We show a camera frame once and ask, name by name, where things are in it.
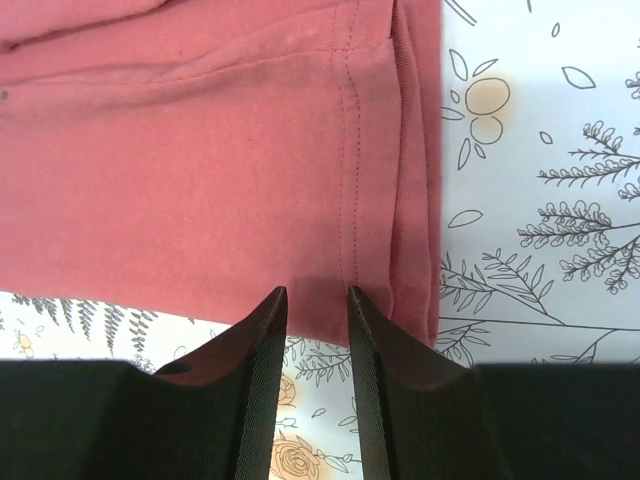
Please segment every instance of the pink garment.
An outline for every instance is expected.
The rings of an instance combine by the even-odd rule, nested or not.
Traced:
[[[432,343],[439,1],[121,3],[0,54],[0,289],[234,323],[286,285],[346,344],[358,284]]]
[[[0,45],[10,48],[49,33],[119,20],[167,0],[0,0]]]

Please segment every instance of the orange flower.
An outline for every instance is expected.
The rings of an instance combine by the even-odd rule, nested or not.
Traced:
[[[280,377],[280,391],[278,392],[278,405],[292,405],[296,398],[296,387],[286,375]]]
[[[311,445],[278,438],[271,451],[271,473],[282,480],[318,480],[320,461],[313,455]]]

